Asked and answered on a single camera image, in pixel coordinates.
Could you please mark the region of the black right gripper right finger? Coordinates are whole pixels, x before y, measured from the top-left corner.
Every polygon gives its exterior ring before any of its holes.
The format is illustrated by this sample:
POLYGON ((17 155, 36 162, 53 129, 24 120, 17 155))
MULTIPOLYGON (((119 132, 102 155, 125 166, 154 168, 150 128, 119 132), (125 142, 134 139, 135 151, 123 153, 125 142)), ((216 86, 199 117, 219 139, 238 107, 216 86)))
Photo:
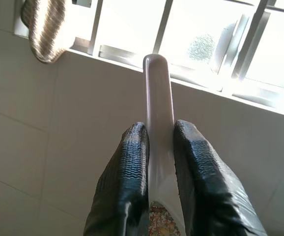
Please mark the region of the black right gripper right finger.
POLYGON ((188 236, 265 236, 240 179, 196 126, 174 125, 177 185, 188 236))

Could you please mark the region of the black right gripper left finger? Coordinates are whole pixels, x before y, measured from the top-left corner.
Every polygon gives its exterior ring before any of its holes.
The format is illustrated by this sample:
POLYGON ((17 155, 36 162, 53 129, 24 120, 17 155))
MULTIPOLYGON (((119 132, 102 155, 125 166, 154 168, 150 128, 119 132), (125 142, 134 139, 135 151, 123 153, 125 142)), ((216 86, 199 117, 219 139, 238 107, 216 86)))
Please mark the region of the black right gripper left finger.
POLYGON ((149 137, 142 122, 123 134, 96 185, 85 236, 145 236, 148 227, 149 137))

